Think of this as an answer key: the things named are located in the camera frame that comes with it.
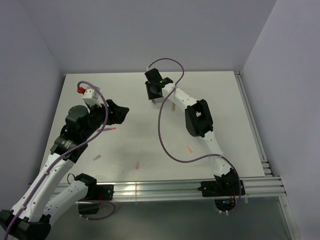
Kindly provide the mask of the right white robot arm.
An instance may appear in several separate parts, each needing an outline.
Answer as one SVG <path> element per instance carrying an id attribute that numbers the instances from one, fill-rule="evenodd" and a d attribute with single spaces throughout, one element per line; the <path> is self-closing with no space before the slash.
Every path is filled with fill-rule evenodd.
<path id="1" fill-rule="evenodd" d="M 234 184 L 240 185 L 241 180 L 234 165 L 224 156 L 214 132 L 214 121 L 209 105 L 204 99 L 196 99 L 177 87 L 177 83 L 166 77 L 163 78 L 156 68 L 148 68 L 144 73 L 146 77 L 146 90 L 149 100 L 163 98 L 157 120 L 157 134 L 164 152 L 178 163 L 188 164 L 210 158 L 213 163 L 214 178 L 217 191 L 222 195 L 229 194 Z M 185 127 L 187 132 L 196 138 L 204 147 L 206 154 L 191 160 L 182 160 L 174 157 L 166 149 L 161 136 L 162 110 L 170 101 L 184 112 Z"/>

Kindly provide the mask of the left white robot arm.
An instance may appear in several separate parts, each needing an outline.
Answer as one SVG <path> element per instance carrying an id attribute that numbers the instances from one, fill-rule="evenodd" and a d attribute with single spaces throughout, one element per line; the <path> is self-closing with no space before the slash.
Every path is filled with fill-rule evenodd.
<path id="1" fill-rule="evenodd" d="M 53 197 L 61 179 L 76 164 L 88 147 L 89 137 L 103 124 L 122 124 L 129 108 L 116 105 L 76 105 L 69 109 L 60 136 L 55 140 L 47 161 L 22 198 L 10 209 L 1 210 L 0 225 L 5 236 L 18 240 L 44 240 L 57 221 L 79 200 L 93 200 L 97 180 L 87 174 L 77 175 L 74 181 Z"/>

